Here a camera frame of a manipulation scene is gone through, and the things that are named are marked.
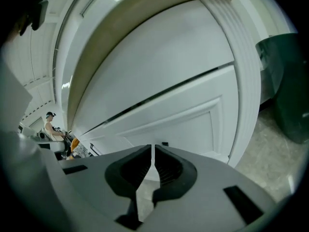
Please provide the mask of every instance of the dark green trash bin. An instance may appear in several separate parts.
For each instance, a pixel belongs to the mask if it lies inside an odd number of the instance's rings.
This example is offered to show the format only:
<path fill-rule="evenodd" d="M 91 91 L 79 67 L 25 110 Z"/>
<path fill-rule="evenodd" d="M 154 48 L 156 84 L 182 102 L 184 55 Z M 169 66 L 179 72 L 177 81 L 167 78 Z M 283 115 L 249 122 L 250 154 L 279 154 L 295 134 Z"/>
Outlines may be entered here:
<path fill-rule="evenodd" d="M 302 144 L 309 140 L 309 70 L 297 33 L 256 44 L 272 89 L 274 116 L 283 133 Z"/>

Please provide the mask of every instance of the white tank top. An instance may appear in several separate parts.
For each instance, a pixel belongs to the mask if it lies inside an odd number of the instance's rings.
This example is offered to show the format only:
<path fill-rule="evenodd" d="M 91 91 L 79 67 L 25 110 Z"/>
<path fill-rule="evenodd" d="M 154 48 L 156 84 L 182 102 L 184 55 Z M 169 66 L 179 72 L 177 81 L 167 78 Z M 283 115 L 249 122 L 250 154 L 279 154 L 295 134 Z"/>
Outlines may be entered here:
<path fill-rule="evenodd" d="M 44 131 L 46 132 L 47 136 L 49 136 L 49 138 L 53 141 L 63 141 L 63 137 L 61 136 L 54 136 L 50 133 L 50 131 L 48 129 L 46 129 L 45 125 L 48 123 L 48 121 L 45 121 L 44 123 Z"/>

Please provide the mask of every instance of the door handle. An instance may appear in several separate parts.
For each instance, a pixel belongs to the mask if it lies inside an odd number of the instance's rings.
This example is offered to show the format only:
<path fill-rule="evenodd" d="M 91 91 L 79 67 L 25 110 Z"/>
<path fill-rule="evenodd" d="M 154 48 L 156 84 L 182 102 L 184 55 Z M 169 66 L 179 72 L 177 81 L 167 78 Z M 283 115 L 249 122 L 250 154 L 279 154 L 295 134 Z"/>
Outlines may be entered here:
<path fill-rule="evenodd" d="M 97 156 L 99 156 L 99 154 L 93 149 L 93 146 L 94 146 L 94 145 L 93 145 L 92 143 L 90 143 L 90 148 L 91 148 L 91 150 L 92 150 L 93 152 L 95 152 Z"/>

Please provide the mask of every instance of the cap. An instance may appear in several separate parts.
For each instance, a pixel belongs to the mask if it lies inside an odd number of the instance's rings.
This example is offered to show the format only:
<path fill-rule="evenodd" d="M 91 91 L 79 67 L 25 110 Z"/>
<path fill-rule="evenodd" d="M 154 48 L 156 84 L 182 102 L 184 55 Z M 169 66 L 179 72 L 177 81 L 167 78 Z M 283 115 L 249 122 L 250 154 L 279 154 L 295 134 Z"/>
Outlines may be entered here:
<path fill-rule="evenodd" d="M 51 115 L 51 116 L 53 116 L 53 117 L 56 116 L 56 114 L 53 114 L 52 112 L 48 112 L 48 113 L 46 114 L 46 116 L 48 116 L 48 115 Z"/>

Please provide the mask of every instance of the door panel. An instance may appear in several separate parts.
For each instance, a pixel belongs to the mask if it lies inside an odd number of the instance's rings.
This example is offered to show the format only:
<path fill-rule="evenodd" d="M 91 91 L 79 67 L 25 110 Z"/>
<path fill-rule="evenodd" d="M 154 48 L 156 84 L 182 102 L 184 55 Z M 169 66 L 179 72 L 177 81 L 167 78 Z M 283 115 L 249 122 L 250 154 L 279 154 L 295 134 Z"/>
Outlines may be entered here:
<path fill-rule="evenodd" d="M 209 73 L 79 137 L 108 154 L 162 144 L 227 159 L 235 137 L 238 90 L 234 67 Z"/>
<path fill-rule="evenodd" d="M 198 0 L 150 18 L 107 56 L 78 107 L 77 136 L 196 75 L 234 61 L 222 28 Z"/>

